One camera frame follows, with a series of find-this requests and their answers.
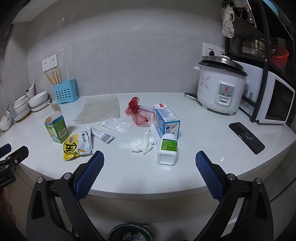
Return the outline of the green white carton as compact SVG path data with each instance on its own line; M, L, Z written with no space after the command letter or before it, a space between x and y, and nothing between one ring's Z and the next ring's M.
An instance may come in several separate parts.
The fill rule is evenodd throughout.
M46 118L44 125L52 140L56 143L62 144L69 136L64 117L60 111Z

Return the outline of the yellow snack packet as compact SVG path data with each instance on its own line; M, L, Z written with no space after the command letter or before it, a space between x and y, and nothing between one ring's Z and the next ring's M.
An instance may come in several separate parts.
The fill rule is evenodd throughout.
M81 155L77 152L78 150L79 137L78 134L73 134L67 137L63 142L63 159L64 161L70 161L74 158L80 157Z

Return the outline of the clear bubble wrap sheet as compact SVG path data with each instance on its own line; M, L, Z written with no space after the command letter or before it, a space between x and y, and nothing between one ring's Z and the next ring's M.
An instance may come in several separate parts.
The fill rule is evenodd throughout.
M118 97L116 95L104 95L88 98L74 122L77 125L85 125L119 117Z

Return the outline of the white green label bottle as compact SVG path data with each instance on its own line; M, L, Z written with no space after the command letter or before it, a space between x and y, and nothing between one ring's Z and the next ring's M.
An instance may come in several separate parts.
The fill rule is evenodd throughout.
M176 136L166 133L162 136L157 152L157 163L160 165L173 166L177 161L178 141Z

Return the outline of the clear small plastic bag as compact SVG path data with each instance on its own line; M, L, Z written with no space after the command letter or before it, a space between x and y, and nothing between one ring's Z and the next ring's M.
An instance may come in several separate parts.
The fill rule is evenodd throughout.
M110 117L104 120L101 123L101 125L110 130L117 131L119 133L128 133L128 131L132 128L134 123Z

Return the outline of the white tissue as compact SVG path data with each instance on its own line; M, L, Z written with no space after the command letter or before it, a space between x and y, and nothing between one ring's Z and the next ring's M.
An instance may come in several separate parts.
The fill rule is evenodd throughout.
M130 144L130 149L135 153L147 154L157 145L156 138L152 135L151 130L145 132L143 138L134 138Z

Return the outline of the red mesh net bag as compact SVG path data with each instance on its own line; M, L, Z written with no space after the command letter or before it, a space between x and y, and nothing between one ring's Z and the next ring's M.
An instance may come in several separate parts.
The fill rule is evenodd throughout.
M148 126L152 120L153 109L139 105L139 98L135 96L128 103L125 114L130 115L137 126Z

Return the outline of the blue white milk carton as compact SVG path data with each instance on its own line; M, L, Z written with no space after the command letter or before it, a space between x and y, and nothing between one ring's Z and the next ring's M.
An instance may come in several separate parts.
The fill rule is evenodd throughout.
M153 105L153 123L160 138L167 133L179 137L180 123L179 118L166 104Z

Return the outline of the white snack wrapper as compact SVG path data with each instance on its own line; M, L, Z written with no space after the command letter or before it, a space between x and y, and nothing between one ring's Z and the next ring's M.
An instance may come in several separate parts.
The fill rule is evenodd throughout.
M91 139L91 129L87 128L78 135L78 144L76 152L80 156L90 155L92 153L93 144Z

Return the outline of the dark green mesh trash bin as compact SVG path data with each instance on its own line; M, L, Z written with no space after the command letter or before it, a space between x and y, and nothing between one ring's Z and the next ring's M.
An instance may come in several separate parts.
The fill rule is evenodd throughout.
M143 225L133 223L121 224L115 226L107 236L108 241L122 240L142 240L154 241L157 240L154 234Z

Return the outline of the blue chopstick holder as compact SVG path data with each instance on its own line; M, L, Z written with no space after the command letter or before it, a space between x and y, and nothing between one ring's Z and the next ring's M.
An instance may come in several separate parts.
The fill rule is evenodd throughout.
M57 104L73 103L79 98L76 88L76 79L62 81L60 84L54 85L53 89Z

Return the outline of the wooden chopsticks bundle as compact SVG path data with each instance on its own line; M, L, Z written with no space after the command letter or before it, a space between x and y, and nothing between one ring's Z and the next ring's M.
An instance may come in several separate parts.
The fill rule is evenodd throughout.
M44 74L45 74L46 78L49 80L49 82L52 85L61 84L62 80L61 80L61 74L60 74L59 66L54 67L54 68L52 68L50 70L44 71Z

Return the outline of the steel pot on shelf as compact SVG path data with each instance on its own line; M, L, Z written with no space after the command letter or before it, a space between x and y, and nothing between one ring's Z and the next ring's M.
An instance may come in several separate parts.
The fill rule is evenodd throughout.
M246 39L242 41L242 53L264 58L265 42L261 39Z

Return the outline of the black metal shelf rack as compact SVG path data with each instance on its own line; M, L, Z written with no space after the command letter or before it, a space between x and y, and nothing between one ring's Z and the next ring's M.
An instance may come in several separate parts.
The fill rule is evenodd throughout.
M261 87L251 122L255 121L261 104L268 72L283 79L295 90L295 26L276 1L223 1L224 6L231 6L234 11L234 37L226 38L226 55L236 62L243 62L263 69ZM242 53L242 41L261 39L265 42L264 58ZM271 55L280 46L287 49L289 56L285 69L280 69L271 62ZM286 125L291 125L295 118L295 97Z

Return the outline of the right wall socket panel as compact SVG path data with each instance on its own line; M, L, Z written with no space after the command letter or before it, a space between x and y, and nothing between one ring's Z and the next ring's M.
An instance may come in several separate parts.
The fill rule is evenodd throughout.
M225 49L220 46L215 46L209 43L202 44L202 56L209 56L210 52L213 52L215 56L225 55Z

